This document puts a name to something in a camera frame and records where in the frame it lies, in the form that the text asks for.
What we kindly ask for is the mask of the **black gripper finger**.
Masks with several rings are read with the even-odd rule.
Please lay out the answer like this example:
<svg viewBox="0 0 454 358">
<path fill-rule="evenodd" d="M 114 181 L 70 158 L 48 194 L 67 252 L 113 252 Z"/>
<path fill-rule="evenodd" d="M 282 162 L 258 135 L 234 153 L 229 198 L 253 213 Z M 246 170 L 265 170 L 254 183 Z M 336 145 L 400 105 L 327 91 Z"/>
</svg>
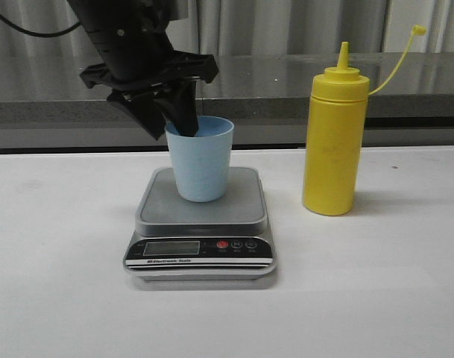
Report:
<svg viewBox="0 0 454 358">
<path fill-rule="evenodd" d="M 195 82 L 174 82 L 154 99 L 181 136 L 195 136 L 198 132 L 195 90 Z"/>
<path fill-rule="evenodd" d="M 165 118 L 148 95 L 129 97 L 113 90 L 107 96 L 107 102 L 134 119 L 155 140 L 165 133 Z"/>
</svg>

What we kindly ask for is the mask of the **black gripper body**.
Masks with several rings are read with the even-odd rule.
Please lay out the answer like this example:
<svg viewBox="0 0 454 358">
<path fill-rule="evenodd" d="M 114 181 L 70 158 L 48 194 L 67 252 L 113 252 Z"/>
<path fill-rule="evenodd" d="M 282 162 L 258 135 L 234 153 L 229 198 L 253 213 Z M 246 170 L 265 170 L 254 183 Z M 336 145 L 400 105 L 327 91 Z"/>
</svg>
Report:
<svg viewBox="0 0 454 358">
<path fill-rule="evenodd" d="M 69 5 L 103 60 L 80 74 L 88 88 L 150 91 L 165 84 L 210 83 L 218 74 L 213 55 L 177 51 L 166 34 L 171 21 L 189 15 L 186 1 L 70 1 Z"/>
</svg>

